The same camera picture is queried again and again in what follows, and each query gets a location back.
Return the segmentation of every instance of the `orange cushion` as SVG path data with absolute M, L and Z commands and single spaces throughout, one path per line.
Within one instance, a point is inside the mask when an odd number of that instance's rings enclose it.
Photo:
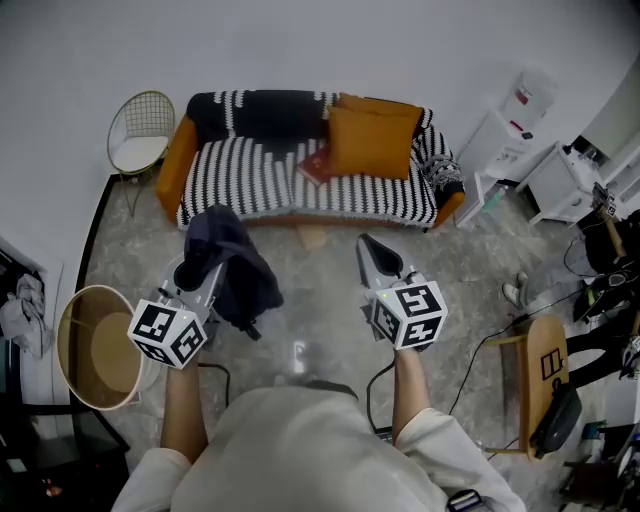
M 352 112 L 329 107 L 329 137 L 334 174 L 409 178 L 414 119 Z
M 366 112 L 367 114 L 378 114 L 379 116 L 408 116 L 413 119 L 413 127 L 416 127 L 422 115 L 420 107 L 407 105 L 406 103 L 394 103 L 393 101 L 373 100 L 371 98 L 360 98 L 350 94 L 340 93 L 340 98 L 336 107 L 346 108 L 354 112 Z

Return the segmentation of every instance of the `wooden chair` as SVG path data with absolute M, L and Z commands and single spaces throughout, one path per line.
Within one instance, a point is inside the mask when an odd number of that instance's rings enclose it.
M 529 439 L 538 428 L 553 399 L 553 386 L 557 379 L 569 382 L 567 369 L 567 340 L 562 321 L 555 315 L 535 319 L 529 332 L 487 341 L 484 347 L 515 344 L 518 353 L 520 381 L 520 437 L 519 447 L 512 449 L 488 448 L 490 453 L 525 453 L 535 459 L 535 450 Z

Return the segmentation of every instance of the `laundry basket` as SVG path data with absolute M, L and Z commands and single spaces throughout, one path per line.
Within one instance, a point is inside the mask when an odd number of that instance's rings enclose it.
M 116 170 L 135 175 L 152 167 L 169 146 L 175 126 L 171 100 L 158 91 L 129 99 L 113 118 L 107 154 Z
M 113 288 L 76 293 L 58 327 L 58 359 L 69 389 L 82 402 L 111 410 L 156 380 L 160 364 L 143 357 L 127 336 L 131 304 Z

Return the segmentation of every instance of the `sneaker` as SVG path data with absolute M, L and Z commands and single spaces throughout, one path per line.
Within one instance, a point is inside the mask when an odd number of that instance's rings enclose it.
M 529 279 L 529 276 L 526 272 L 518 272 L 516 279 L 518 280 L 518 286 L 522 288 L 524 286 L 524 283 L 527 282 L 527 279 Z
M 518 290 L 515 286 L 510 285 L 509 283 L 504 283 L 502 285 L 502 293 L 505 298 L 511 302 L 518 309 L 522 309 L 520 305 L 520 290 Z

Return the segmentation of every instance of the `gray tiled floor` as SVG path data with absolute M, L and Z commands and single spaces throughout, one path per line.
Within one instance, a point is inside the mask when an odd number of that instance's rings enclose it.
M 135 304 L 159 284 L 166 263 L 182 251 L 184 234 L 168 222 L 152 186 L 143 190 L 136 216 L 130 219 L 120 187 L 117 183 L 104 213 L 87 284 L 114 286 Z M 545 255 L 566 247 L 575 234 L 555 222 L 529 227 L 527 218 L 531 214 L 526 200 L 510 190 L 493 211 L 478 215 L 465 229 L 448 222 L 427 234 L 404 228 L 368 230 L 402 243 L 442 290 L 449 317 L 438 343 L 423 352 L 422 360 L 435 407 L 443 411 L 451 407 L 478 342 L 518 315 L 502 297 L 501 283 L 512 281 L 518 270 L 531 268 Z M 256 246 L 279 279 L 285 303 L 260 317 L 257 327 L 263 337 L 259 342 L 227 327 L 212 352 L 203 353 L 203 359 L 222 362 L 231 371 L 232 398 L 255 387 L 299 381 L 296 364 L 302 359 L 306 363 L 304 377 L 351 386 L 364 408 L 367 382 L 391 361 L 390 347 L 372 340 L 358 310 L 363 299 L 354 247 L 363 229 L 327 227 L 326 231 L 326 245 L 308 251 L 293 228 L 251 229 Z M 571 291 L 553 290 L 548 299 L 561 298 Z M 567 300 L 548 311 L 563 316 L 569 333 L 584 330 L 585 326 L 569 322 L 570 310 Z M 301 356 L 299 347 L 303 347 Z M 503 446 L 517 435 L 513 379 L 513 353 L 509 349 L 479 352 L 454 411 L 478 443 Z M 372 409 L 378 425 L 390 422 L 392 385 L 388 374 L 374 386 Z M 203 370 L 202 386 L 205 419 L 211 430 L 224 408 L 223 375 Z M 587 393 L 581 390 L 585 411 L 582 423 L 600 419 L 602 386 L 600 381 L 584 388 Z M 158 441 L 163 395 L 164 375 L 142 394 L 139 403 L 107 414 L 131 443 L 132 464 Z M 557 508 L 555 490 L 564 475 L 562 462 L 575 460 L 578 450 L 585 448 L 578 447 L 580 430 L 576 428 L 560 452 L 541 462 L 506 455 L 493 459 L 530 510 Z

